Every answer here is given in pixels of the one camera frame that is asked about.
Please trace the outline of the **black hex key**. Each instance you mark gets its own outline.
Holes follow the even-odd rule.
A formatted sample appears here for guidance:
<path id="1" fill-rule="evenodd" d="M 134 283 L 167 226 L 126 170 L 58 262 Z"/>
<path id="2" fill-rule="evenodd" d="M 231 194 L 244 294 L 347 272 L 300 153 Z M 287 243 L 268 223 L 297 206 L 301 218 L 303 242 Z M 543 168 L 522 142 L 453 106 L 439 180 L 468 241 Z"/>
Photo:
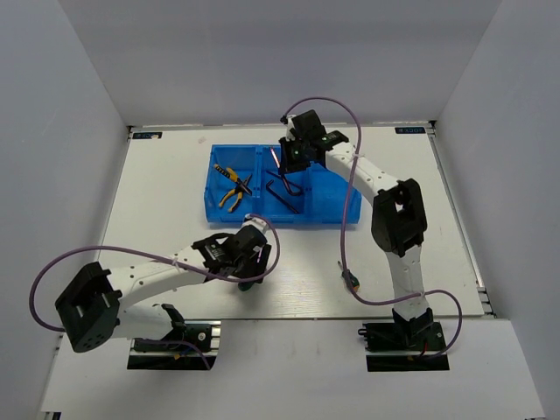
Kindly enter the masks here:
<path id="1" fill-rule="evenodd" d="M 291 194 L 292 196 L 299 196 L 301 195 L 303 192 L 302 190 L 299 190 L 298 193 L 293 192 L 290 187 L 292 186 L 292 183 L 287 180 L 284 177 L 281 177 L 280 175 L 275 174 L 273 171 L 266 171 L 267 174 L 269 174 L 270 176 L 272 176 L 275 179 L 281 179 L 284 183 L 284 187 L 286 188 L 286 191 Z M 278 202 L 280 202 L 282 205 L 284 205 L 288 210 L 290 210 L 293 214 L 299 214 L 299 211 L 289 202 L 287 201 L 284 197 L 280 196 L 278 193 L 276 193 L 273 188 L 272 185 L 274 183 L 274 180 L 271 179 L 270 181 L 267 182 L 265 189 L 266 191 L 272 195 Z"/>

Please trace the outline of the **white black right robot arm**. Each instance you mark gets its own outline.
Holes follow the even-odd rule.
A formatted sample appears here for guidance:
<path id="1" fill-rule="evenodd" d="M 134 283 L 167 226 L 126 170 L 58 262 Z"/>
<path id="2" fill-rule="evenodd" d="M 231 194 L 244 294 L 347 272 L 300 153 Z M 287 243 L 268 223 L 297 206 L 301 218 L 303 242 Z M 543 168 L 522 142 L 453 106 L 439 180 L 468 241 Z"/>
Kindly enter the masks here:
<path id="1" fill-rule="evenodd" d="M 347 181 L 372 207 L 371 234 L 388 259 L 393 290 L 396 341 L 413 349 L 424 342 L 433 312 L 424 294 L 421 248 L 427 219 L 420 185 L 400 180 L 361 154 L 340 131 L 329 132 L 315 110 L 283 115 L 286 134 L 279 140 L 281 174 L 301 172 L 312 163 Z"/>

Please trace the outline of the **green stubby screwdriver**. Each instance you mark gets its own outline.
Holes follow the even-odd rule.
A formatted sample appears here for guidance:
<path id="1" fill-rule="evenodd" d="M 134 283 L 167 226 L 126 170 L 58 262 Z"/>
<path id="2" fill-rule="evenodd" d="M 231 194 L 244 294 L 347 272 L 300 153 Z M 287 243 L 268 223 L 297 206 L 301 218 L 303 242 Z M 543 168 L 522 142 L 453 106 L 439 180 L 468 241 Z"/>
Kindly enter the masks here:
<path id="1" fill-rule="evenodd" d="M 240 291 L 248 291 L 250 290 L 253 285 L 256 283 L 256 281 L 251 281 L 251 282 L 242 282 L 242 283 L 238 283 L 237 287 Z"/>

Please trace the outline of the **yellow black needle-nose pliers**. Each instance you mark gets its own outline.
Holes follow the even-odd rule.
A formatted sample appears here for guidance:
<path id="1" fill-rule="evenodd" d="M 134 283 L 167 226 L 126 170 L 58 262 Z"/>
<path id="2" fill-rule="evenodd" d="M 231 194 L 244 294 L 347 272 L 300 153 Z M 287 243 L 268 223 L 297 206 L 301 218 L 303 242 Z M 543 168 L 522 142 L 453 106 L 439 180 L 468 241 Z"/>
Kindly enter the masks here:
<path id="1" fill-rule="evenodd" d="M 246 178 L 241 178 L 237 172 L 230 167 L 223 168 L 218 164 L 214 164 L 213 168 L 233 184 L 233 188 L 226 192 L 219 202 L 219 208 L 223 208 L 229 199 L 235 197 L 234 204 L 227 210 L 231 214 L 242 203 L 245 195 L 252 195 L 249 183 L 252 180 L 253 174 L 250 173 Z"/>

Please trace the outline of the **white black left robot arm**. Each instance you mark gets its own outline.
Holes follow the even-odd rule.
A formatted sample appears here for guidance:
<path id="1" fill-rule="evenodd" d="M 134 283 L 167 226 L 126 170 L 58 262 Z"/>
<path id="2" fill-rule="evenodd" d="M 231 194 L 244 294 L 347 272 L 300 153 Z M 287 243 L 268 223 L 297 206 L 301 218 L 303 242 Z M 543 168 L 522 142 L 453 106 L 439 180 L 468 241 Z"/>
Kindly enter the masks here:
<path id="1" fill-rule="evenodd" d="M 179 313 L 171 304 L 149 306 L 145 300 L 219 277 L 256 278 L 270 253 L 266 231 L 249 221 L 234 234 L 213 234 L 162 261 L 151 256 L 146 263 L 117 269 L 104 269 L 99 262 L 83 266 L 55 302 L 73 350 L 85 353 L 112 338 L 179 347 L 185 338 Z"/>

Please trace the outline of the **small brown hex key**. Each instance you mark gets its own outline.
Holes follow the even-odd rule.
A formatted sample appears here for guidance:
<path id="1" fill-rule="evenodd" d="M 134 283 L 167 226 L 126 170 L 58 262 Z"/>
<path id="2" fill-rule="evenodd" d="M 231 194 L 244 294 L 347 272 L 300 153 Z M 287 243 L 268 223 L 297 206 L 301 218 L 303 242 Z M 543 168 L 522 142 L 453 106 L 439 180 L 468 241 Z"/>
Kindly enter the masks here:
<path id="1" fill-rule="evenodd" d="M 270 171 L 270 170 L 267 170 L 267 171 L 265 171 L 265 172 L 266 172 L 268 175 L 270 175 L 270 176 L 272 176 L 272 177 L 274 177 L 274 178 L 276 178 L 276 179 L 287 180 L 287 178 L 285 177 L 285 175 L 281 175 L 281 174 L 278 174 L 278 173 L 276 173 L 276 172 L 274 172 L 274 171 Z"/>

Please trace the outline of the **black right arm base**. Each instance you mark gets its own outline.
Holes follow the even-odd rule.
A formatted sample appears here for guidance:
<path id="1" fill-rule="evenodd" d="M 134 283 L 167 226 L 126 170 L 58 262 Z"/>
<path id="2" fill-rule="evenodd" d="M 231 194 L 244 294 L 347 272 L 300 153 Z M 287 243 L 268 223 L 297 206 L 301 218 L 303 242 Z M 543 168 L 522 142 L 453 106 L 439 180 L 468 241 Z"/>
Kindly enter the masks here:
<path id="1" fill-rule="evenodd" d="M 442 352 L 445 336 L 442 326 L 435 322 L 411 344 L 406 344 L 393 323 L 366 323 L 358 330 L 366 349 L 367 371 L 443 372 L 450 370 L 448 357 Z"/>

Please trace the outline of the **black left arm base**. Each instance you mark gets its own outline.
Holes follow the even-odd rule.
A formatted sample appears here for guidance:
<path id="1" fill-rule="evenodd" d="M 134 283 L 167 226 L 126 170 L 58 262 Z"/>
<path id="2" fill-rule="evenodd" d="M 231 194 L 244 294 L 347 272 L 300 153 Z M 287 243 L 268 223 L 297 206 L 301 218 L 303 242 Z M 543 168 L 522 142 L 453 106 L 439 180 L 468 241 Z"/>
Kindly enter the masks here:
<path id="1" fill-rule="evenodd" d="M 134 339 L 128 370 L 209 371 L 221 340 L 220 321 L 190 321 L 161 340 Z"/>

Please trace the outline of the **large brown hex key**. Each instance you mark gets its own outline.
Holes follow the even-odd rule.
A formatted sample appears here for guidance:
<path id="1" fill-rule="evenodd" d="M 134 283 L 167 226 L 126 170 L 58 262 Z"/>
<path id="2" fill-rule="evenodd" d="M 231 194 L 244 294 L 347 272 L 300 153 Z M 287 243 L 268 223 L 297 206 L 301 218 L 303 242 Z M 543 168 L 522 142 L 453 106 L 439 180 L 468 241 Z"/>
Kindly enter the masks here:
<path id="1" fill-rule="evenodd" d="M 269 151 L 277 168 L 277 177 L 282 180 L 286 192 L 290 196 L 301 196 L 304 193 L 303 188 L 300 185 L 294 184 L 293 182 L 289 181 L 284 174 L 280 173 L 280 159 L 272 146 L 269 147 Z"/>

